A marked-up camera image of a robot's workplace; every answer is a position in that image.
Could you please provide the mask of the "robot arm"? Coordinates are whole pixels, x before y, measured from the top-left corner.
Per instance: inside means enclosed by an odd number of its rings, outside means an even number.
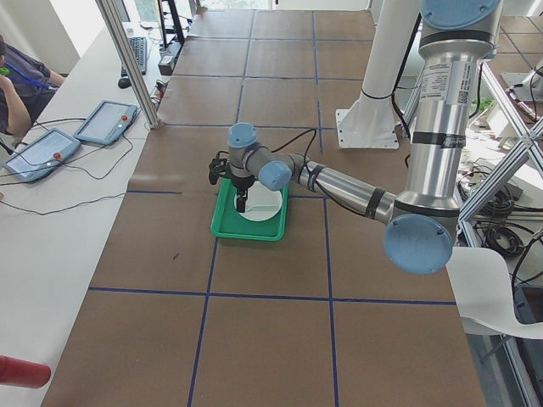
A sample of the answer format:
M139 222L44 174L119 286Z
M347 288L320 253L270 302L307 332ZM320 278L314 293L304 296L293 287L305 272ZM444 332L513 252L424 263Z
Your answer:
M413 274L430 274L449 260L460 206L455 179L466 142L470 91L476 67L495 49L499 1L424 1L419 53L423 69L417 121L411 134L406 186L399 194L308 160L273 153L248 123L228 133L227 176L235 187L231 207L248 209L249 189L259 182L278 191L297 181L342 207L385 224L388 258Z

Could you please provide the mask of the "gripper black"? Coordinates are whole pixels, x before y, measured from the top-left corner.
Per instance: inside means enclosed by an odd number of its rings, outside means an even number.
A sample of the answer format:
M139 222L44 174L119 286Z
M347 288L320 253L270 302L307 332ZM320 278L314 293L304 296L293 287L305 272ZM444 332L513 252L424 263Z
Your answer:
M255 177L249 176L235 176L230 175L232 185L237 190L236 195L236 210L239 213L244 213L246 210L246 203L248 198L248 190L254 185Z

